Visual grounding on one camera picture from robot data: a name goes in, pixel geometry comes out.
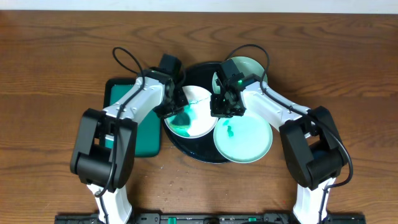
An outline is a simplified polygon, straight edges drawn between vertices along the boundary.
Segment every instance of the black mounting bracket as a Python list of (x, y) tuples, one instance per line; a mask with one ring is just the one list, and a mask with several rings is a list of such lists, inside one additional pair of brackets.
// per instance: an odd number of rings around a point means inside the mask
[[(310, 110), (308, 115), (327, 125), (341, 140), (333, 118), (326, 108), (320, 106)], [(302, 187), (309, 187), (311, 190), (318, 188), (319, 183), (339, 176), (341, 168), (348, 162), (343, 156), (343, 149), (330, 134), (320, 128), (314, 128), (306, 117), (286, 122), (279, 127), (279, 133), (287, 168)], [(319, 136), (319, 140), (309, 146), (305, 138), (306, 133)]]
[[(97, 224), (98, 214), (57, 215), (54, 224)], [(132, 217), (127, 224), (300, 224), (289, 213), (263, 215), (159, 215), (143, 213)], [(322, 224), (366, 224), (364, 215), (328, 215)]]
[(160, 118), (168, 118), (180, 113), (183, 107), (188, 105), (182, 87), (178, 86), (181, 66), (181, 61), (177, 57), (163, 54), (159, 67), (152, 67), (152, 71), (146, 73), (146, 76), (161, 80), (160, 82), (165, 85), (163, 102), (154, 108), (156, 115)]
[[(113, 149), (101, 146), (95, 139), (113, 135), (115, 118), (104, 111), (88, 109), (80, 121), (78, 136), (70, 161), (70, 171), (77, 174), (84, 184), (96, 184), (104, 187), (111, 172)], [(123, 187), (132, 171), (136, 150), (137, 123), (131, 119), (119, 122), (118, 153), (116, 171), (109, 191)]]
[(210, 101), (211, 115), (218, 118), (232, 118), (243, 116), (245, 107), (241, 99), (241, 90), (235, 88), (236, 84), (244, 78), (235, 63), (227, 60), (216, 69), (220, 94), (212, 94)]

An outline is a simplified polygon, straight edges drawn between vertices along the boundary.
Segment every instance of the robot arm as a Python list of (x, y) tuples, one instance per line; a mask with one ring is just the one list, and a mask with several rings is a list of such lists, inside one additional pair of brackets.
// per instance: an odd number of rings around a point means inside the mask
[[(263, 86), (267, 91), (279, 101), (284, 102), (286, 105), (292, 105), (296, 110), (307, 114), (310, 108), (305, 106), (297, 105), (283, 96), (276, 93), (274, 90), (269, 88), (266, 82), (263, 82)], [(284, 125), (287, 121), (295, 121), (302, 116), (289, 111), (284, 106), (278, 104), (274, 100), (270, 99), (267, 95), (262, 93), (259, 89), (259, 82), (255, 82), (246, 87), (244, 91), (241, 92), (241, 98), (243, 100), (243, 105), (247, 110), (251, 110), (266, 121), (270, 123), (272, 127), (279, 131), (279, 128)], [(310, 133), (303, 133), (306, 138), (310, 137)], [(318, 223), (319, 208), (322, 202), (323, 189), (326, 185), (331, 185), (334, 183), (336, 178), (330, 177), (329, 179), (323, 181), (319, 186), (311, 190), (309, 187), (302, 187), (297, 184), (297, 201), (293, 208), (293, 213), (296, 219), (300, 223), (316, 224)], [(324, 201), (322, 220), (326, 218), (326, 204), (328, 200), (328, 195)]]
[[(96, 197), (100, 208), (99, 219), (103, 223), (125, 224), (132, 213), (127, 199), (125, 184), (134, 163), (137, 127), (154, 110), (161, 118), (172, 116), (188, 104), (182, 89), (175, 86), (181, 62), (170, 55), (164, 55), (159, 67), (144, 70), (145, 84), (125, 106), (120, 116), (118, 143), (116, 149), (116, 171), (112, 184), (102, 197)], [(70, 170), (77, 174), (82, 183), (95, 195), (103, 190), (112, 167), (112, 151), (95, 143), (95, 139), (112, 139), (114, 124), (120, 105), (139, 91), (142, 77), (137, 78), (133, 88), (115, 104), (102, 111), (88, 109), (80, 121), (78, 137), (70, 163)]]
[[(335, 181), (347, 160), (334, 139), (302, 115), (311, 116), (338, 133), (329, 111), (324, 107), (311, 110), (289, 101), (260, 77), (245, 77), (233, 60), (223, 62), (216, 73), (221, 93), (211, 97), (212, 116), (242, 116), (245, 110), (251, 110), (280, 132), (287, 168), (298, 183), (294, 215), (300, 223), (318, 223), (323, 189)], [(267, 94), (262, 92), (260, 82)], [(319, 136), (319, 141), (309, 146), (306, 138), (310, 136)], [(327, 196), (322, 219), (326, 217)]]
[[(124, 113), (120, 119), (130, 119), (131, 121), (137, 123), (137, 126), (146, 117), (146, 115), (153, 110), (156, 106), (159, 106), (164, 99), (165, 85), (159, 80), (145, 77), (145, 87), (139, 92), (125, 107)], [(128, 91), (119, 101), (115, 104), (104, 108), (103, 111), (106, 112), (107, 116), (115, 118), (120, 104), (124, 103), (131, 95), (138, 91), (140, 85), (142, 84), (142, 77), (137, 78), (136, 83), (133, 88)], [(106, 138), (112, 139), (112, 135), (106, 135)], [(128, 144), (128, 139), (120, 136), (118, 138), (119, 145)], [(87, 184), (87, 187), (92, 191), (93, 195), (96, 192), (102, 191), (102, 187), (96, 184)], [(125, 224), (132, 213), (132, 206), (127, 199), (126, 186), (124, 185), (120, 189), (116, 189), (114, 192), (107, 191), (102, 196), (102, 198), (96, 197), (96, 203), (99, 210), (99, 219), (106, 223), (105, 213), (108, 215), (108, 219), (112, 220), (112, 224)]]

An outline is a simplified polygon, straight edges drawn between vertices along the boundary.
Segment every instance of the black plate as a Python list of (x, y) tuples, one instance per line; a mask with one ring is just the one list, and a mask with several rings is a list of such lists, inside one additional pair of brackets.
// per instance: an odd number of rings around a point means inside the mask
[[(184, 86), (200, 86), (207, 89), (211, 94), (214, 94), (211, 82), (218, 64), (220, 63), (206, 62), (187, 68), (187, 79)], [(202, 162), (215, 164), (230, 162), (218, 152), (214, 144), (214, 129), (200, 138), (186, 139), (171, 132), (164, 120), (163, 127), (170, 141), (186, 155)]]

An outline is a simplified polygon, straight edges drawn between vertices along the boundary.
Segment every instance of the black clamp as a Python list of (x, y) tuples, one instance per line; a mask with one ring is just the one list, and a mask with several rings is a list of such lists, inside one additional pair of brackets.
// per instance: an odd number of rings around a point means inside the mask
[(211, 95), (211, 115), (218, 118), (243, 116), (246, 109), (241, 99), (241, 90), (237, 88), (238, 83), (244, 78), (243, 73), (232, 60), (227, 60), (219, 65), (216, 74), (216, 84), (221, 93)]
[(160, 118), (168, 118), (183, 111), (188, 105), (187, 97), (181, 86), (178, 86), (181, 61), (174, 56), (163, 54), (159, 67), (152, 67), (152, 72), (147, 77), (159, 80), (165, 85), (163, 102), (154, 108), (156, 115)]
[[(330, 112), (320, 106), (310, 110), (308, 115), (327, 125), (340, 139)], [(328, 132), (312, 126), (311, 121), (301, 117), (288, 121), (279, 127), (287, 168), (292, 177), (302, 187), (311, 190), (318, 188), (323, 181), (340, 175), (341, 168), (348, 160), (343, 156), (343, 149)], [(319, 136), (319, 140), (310, 146), (305, 133)]]
[[(88, 109), (80, 121), (78, 136), (70, 161), (70, 171), (77, 174), (84, 184), (104, 187), (112, 166), (112, 150), (95, 143), (95, 139), (113, 135), (115, 118), (104, 111)], [(109, 191), (123, 187), (132, 171), (136, 151), (137, 123), (131, 119), (119, 122), (116, 171)]]

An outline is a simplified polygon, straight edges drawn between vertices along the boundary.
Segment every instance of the green mat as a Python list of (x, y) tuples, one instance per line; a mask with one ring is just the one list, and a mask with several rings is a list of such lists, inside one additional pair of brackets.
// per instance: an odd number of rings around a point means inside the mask
[[(122, 98), (132, 85), (114, 85), (111, 89), (109, 104), (112, 105)], [(105, 147), (112, 148), (113, 141), (106, 139)], [(136, 157), (152, 157), (160, 150), (160, 119), (151, 111), (138, 126), (136, 141)]]

